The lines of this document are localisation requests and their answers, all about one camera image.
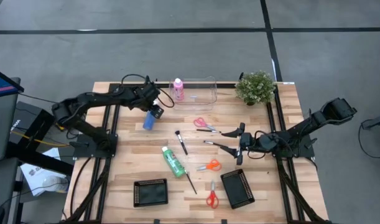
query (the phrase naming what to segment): green bottle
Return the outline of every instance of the green bottle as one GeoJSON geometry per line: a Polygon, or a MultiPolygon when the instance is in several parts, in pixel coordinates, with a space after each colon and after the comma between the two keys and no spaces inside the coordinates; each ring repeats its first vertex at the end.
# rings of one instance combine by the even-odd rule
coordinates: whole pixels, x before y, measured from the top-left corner
{"type": "Polygon", "coordinates": [[[162,152],[164,152],[165,161],[168,163],[170,169],[176,177],[181,177],[185,174],[184,167],[180,164],[172,150],[164,146],[162,147],[162,152]]]}

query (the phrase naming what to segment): black plastic tray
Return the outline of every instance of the black plastic tray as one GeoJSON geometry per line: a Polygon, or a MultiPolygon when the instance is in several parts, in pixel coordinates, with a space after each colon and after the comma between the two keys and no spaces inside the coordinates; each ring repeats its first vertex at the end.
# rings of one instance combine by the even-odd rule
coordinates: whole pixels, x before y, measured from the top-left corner
{"type": "Polygon", "coordinates": [[[167,179],[134,182],[133,206],[144,207],[168,203],[167,179]]]}
{"type": "Polygon", "coordinates": [[[232,209],[245,206],[255,201],[251,188],[242,169],[220,175],[232,209]]]}

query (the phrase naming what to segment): red scissors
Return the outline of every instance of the red scissors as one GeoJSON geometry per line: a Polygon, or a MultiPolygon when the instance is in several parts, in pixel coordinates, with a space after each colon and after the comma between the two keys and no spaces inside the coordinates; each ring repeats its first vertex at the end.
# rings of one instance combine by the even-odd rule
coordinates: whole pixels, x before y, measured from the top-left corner
{"type": "Polygon", "coordinates": [[[216,130],[213,126],[208,125],[203,118],[197,118],[194,120],[194,125],[197,127],[205,127],[210,130],[216,130]]]}
{"type": "Polygon", "coordinates": [[[221,169],[221,164],[216,159],[212,159],[212,161],[210,161],[209,164],[207,164],[205,166],[198,167],[197,170],[206,170],[206,169],[218,171],[221,169]]]}
{"type": "Polygon", "coordinates": [[[219,206],[219,199],[215,194],[215,181],[212,180],[211,191],[209,197],[206,199],[206,204],[215,209],[219,206]]]}

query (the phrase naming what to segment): green leaves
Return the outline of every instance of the green leaves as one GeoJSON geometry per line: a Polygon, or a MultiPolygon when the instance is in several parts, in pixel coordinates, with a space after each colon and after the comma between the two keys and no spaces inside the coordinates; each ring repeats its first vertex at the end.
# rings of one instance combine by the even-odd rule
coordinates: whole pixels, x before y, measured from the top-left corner
{"type": "Polygon", "coordinates": [[[273,99],[276,89],[270,74],[263,71],[244,73],[235,87],[237,97],[245,103],[268,103],[273,99]]]}

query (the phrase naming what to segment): monitor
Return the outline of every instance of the monitor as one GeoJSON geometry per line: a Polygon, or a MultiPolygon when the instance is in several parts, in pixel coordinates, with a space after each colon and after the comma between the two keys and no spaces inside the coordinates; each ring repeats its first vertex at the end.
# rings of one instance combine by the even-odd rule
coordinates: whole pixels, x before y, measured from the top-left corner
{"type": "Polygon", "coordinates": [[[0,96],[22,93],[24,88],[0,72],[0,96]]]}

